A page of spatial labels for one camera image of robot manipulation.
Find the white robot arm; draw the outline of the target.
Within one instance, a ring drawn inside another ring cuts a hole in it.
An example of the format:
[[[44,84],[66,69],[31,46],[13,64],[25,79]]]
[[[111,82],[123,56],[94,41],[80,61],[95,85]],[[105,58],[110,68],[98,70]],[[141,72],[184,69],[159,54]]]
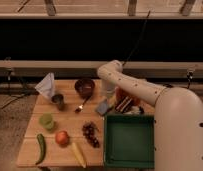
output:
[[[100,66],[104,94],[118,86],[155,108],[154,171],[203,171],[203,102],[191,90],[168,88],[122,73],[113,60]]]

